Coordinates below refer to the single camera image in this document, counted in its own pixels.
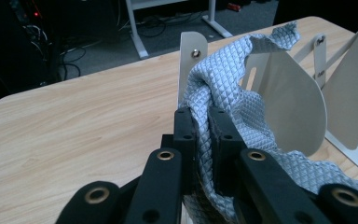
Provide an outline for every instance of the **cloth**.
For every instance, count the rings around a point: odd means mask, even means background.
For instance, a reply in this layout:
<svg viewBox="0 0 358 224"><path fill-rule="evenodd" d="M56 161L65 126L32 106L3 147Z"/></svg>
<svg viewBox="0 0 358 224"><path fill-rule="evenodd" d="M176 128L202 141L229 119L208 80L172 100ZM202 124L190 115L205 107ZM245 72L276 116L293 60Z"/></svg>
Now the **cloth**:
<svg viewBox="0 0 358 224"><path fill-rule="evenodd" d="M210 219L207 220L214 216L213 212L207 214L205 204L200 205L202 193L214 211L227 222L237 221L233 199L219 195L213 189L212 150L207 116L211 105L224 109L232 118L245 144L267 151L300 187L313 193L318 193L320 186L328 183L340 183L358 189L358 181L345 176L332 162L310 161L299 151L281 151L264 120L262 97L239 85L249 54L289 50L299 38L296 22L293 21L275 28L271 35L254 34L236 40L196 64L190 71L184 100L179 106L190 107L199 127L196 161L201 190L184 198L194 222L211 222Z"/></svg>

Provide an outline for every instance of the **light blue quilted fabric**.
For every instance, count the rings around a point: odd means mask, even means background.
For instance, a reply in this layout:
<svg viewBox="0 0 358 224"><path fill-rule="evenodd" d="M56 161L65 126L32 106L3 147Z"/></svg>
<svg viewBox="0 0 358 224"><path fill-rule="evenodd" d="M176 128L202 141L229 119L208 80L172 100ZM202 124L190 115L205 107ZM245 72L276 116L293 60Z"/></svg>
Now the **light blue quilted fabric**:
<svg viewBox="0 0 358 224"><path fill-rule="evenodd" d="M341 183L358 189L358 181L345 176L331 162L309 161L298 151L284 153L279 150L272 131L264 121L261 96L239 86L249 54L289 50L299 38L295 21L275 28L271 35L247 35L205 58L190 71L184 101L180 106L191 108L192 116L199 126L197 161L203 191L211 205L228 222L236 222L233 200L217 194L213 189L211 138L207 118L210 105L224 109L231 116L246 145L270 153L299 186L314 193L327 183Z"/></svg>

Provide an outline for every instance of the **table surface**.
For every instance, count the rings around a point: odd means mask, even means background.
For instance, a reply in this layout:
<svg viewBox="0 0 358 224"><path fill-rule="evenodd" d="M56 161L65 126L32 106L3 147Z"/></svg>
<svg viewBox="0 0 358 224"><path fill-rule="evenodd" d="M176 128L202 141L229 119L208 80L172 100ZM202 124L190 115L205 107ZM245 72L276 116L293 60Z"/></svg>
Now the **table surface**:
<svg viewBox="0 0 358 224"><path fill-rule="evenodd" d="M353 36L315 17L297 29L292 56L319 33L327 58ZM210 43L209 53L241 36ZM0 100L0 223L54 223L86 184L123 186L140 175L161 136L173 132L179 58L173 52ZM311 73L312 58L301 65ZM310 158L358 179L358 167L326 140Z"/></svg>

